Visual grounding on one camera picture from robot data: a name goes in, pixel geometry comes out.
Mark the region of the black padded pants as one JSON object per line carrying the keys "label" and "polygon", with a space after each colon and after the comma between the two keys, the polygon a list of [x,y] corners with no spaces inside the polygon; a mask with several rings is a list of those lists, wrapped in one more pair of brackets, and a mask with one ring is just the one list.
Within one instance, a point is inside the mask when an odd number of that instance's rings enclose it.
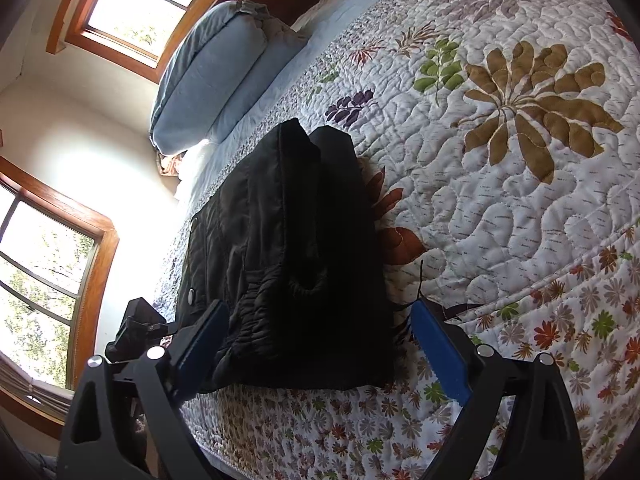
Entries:
{"label": "black padded pants", "polygon": [[352,139],[273,127],[194,214],[177,314],[227,307],[203,389],[348,390],[394,379],[394,312]]}

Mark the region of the pile of clothes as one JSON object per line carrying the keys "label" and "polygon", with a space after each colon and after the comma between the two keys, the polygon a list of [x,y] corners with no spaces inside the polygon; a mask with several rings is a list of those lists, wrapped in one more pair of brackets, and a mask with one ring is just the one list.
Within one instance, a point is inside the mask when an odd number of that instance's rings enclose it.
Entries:
{"label": "pile of clothes", "polygon": [[156,153],[156,169],[161,177],[179,177],[180,166],[184,159],[186,151],[177,155],[163,155],[161,152]]}

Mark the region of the light blue bed sheet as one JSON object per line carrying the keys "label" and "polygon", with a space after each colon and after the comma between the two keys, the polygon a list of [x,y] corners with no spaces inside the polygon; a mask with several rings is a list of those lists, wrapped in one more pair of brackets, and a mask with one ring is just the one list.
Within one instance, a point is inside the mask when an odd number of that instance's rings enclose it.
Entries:
{"label": "light blue bed sheet", "polygon": [[175,194],[180,205],[189,207],[202,196],[204,188],[213,182],[214,175],[230,162],[282,94],[302,76],[332,40],[377,2],[378,0],[320,0],[296,20],[294,28],[309,37],[306,46],[278,73],[256,104],[224,140],[201,142],[186,151]]}

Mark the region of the large blue folded duvet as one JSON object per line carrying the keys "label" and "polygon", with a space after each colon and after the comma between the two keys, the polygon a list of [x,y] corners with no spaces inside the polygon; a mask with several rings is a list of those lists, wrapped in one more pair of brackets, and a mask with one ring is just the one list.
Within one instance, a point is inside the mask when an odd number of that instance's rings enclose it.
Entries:
{"label": "large blue folded duvet", "polygon": [[250,0],[212,6],[196,22],[160,77],[150,139],[164,155],[201,142],[267,47],[268,8]]}

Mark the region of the flat blue pillow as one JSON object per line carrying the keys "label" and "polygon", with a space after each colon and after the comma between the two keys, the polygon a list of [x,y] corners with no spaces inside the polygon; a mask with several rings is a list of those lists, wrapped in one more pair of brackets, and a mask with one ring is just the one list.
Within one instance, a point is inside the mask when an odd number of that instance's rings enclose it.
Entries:
{"label": "flat blue pillow", "polygon": [[250,111],[270,84],[306,46],[308,37],[277,18],[262,22],[267,45],[218,114],[207,135],[211,144],[226,140],[236,124]]}

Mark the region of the floral quilted bedspread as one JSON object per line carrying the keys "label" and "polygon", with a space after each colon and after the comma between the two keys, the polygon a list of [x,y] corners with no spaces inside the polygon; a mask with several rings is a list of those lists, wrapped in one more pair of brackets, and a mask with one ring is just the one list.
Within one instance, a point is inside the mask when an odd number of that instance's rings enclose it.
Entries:
{"label": "floral quilted bedspread", "polygon": [[550,353],[589,479],[634,479],[639,53],[606,0],[378,0],[286,90],[275,124],[347,132],[390,298],[466,304],[507,358]]}

